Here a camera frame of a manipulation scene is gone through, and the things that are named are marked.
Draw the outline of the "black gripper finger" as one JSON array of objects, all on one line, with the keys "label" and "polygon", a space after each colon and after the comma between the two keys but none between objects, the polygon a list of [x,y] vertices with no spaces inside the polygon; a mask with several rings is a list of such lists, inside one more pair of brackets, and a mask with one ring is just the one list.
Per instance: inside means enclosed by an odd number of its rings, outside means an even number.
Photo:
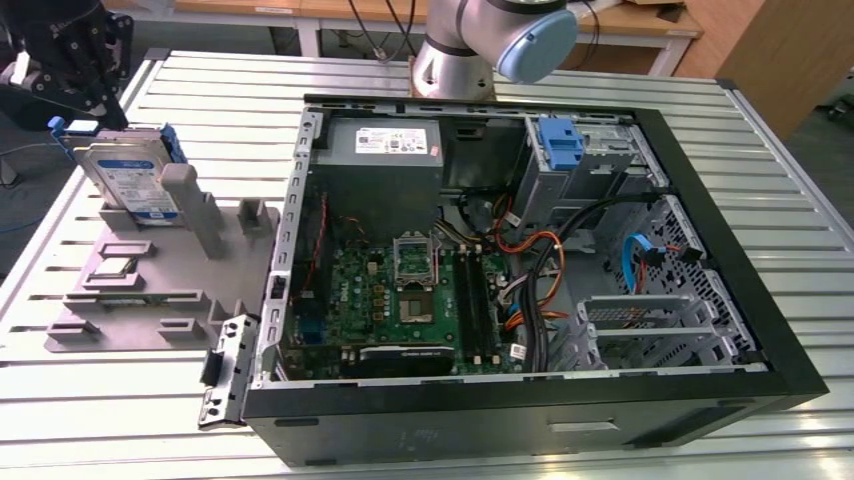
[{"label": "black gripper finger", "polygon": [[58,75],[40,70],[27,75],[27,87],[40,100],[62,105],[87,114],[106,114],[103,102],[63,82]]},{"label": "black gripper finger", "polygon": [[106,129],[126,129],[128,120],[119,102],[122,71],[104,67],[102,62],[83,55],[74,59],[76,72],[71,85],[83,96],[84,106]]}]

